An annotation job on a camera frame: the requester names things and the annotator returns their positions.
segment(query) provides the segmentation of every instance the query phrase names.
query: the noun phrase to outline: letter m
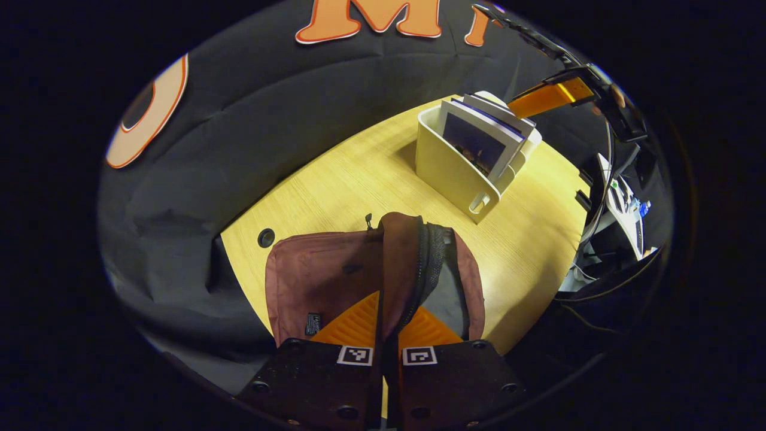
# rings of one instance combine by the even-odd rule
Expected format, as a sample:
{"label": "letter m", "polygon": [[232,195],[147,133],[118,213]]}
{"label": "letter m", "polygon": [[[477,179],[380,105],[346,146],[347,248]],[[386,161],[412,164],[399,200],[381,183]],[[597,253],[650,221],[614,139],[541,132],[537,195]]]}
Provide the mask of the letter m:
{"label": "letter m", "polygon": [[311,24],[298,31],[295,39],[315,44],[357,34],[362,23],[349,16],[352,2],[378,33],[388,30],[399,12],[407,8],[404,19],[396,24],[400,33],[422,38],[441,35],[439,0],[314,0]]}

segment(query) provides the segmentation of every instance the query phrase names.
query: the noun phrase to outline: black metal plate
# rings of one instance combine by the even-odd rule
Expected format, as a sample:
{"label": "black metal plate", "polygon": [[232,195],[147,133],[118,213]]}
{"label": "black metal plate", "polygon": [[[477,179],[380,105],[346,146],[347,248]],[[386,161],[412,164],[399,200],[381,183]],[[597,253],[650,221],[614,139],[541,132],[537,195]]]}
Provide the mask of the black metal plate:
{"label": "black metal plate", "polygon": [[489,341],[434,346],[434,353],[428,359],[435,364],[401,367],[407,431],[466,429],[526,398],[524,386]]}
{"label": "black metal plate", "polygon": [[364,429],[373,367],[338,364],[341,349],[289,338],[236,398],[307,429]]}

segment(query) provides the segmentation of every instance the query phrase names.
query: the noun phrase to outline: backpack label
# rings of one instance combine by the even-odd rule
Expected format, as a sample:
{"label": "backpack label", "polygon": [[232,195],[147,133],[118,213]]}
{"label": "backpack label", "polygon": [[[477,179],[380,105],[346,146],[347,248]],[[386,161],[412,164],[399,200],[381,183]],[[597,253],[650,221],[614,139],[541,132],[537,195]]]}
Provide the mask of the backpack label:
{"label": "backpack label", "polygon": [[306,318],[306,335],[316,335],[322,329],[322,315],[309,313]]}

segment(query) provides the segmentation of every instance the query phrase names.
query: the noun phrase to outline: wooden table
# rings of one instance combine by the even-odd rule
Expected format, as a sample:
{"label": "wooden table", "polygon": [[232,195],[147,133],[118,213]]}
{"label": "wooden table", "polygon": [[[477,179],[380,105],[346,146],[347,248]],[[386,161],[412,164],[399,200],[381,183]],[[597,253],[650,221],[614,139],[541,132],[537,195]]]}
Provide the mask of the wooden table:
{"label": "wooden table", "polygon": [[481,273],[483,338],[501,354],[548,307],[580,242],[586,212],[575,194],[581,189],[587,195],[588,186],[543,142],[497,207],[474,224],[415,175],[417,114],[439,103],[415,107],[348,138],[282,181],[223,231],[234,273],[269,331],[264,279],[270,248],[257,245],[258,234],[272,228],[278,241],[365,230],[370,212],[372,225],[386,212],[398,211],[460,234]]}

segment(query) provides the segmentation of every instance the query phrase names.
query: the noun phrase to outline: orange letter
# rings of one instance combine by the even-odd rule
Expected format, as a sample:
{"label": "orange letter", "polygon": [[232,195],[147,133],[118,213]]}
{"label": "orange letter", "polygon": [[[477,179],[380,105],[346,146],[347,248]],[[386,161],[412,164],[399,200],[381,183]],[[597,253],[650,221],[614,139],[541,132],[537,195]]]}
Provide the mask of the orange letter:
{"label": "orange letter", "polygon": [[[473,6],[471,6],[471,8],[473,9],[473,24],[471,25],[471,31],[468,32],[463,40],[472,46],[482,46],[484,45],[484,32],[486,31],[486,23],[489,22],[489,18],[476,10]],[[497,21],[493,21],[493,24],[502,27]]]}
{"label": "orange letter", "polygon": [[362,24],[349,17],[354,2],[367,23],[378,33],[388,30],[402,9],[404,19],[396,24],[404,35],[438,38],[439,0],[314,0],[311,23],[295,35],[302,44],[347,38],[359,32]]}

